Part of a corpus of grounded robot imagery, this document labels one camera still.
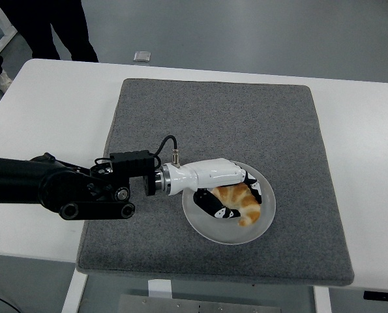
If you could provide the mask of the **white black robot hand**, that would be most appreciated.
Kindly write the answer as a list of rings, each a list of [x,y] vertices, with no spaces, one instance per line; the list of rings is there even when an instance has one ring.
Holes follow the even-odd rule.
[[[168,195],[193,191],[194,203],[214,218],[238,218],[249,226],[261,215],[259,181],[245,169],[225,158],[176,166],[167,163],[158,172],[160,189]]]

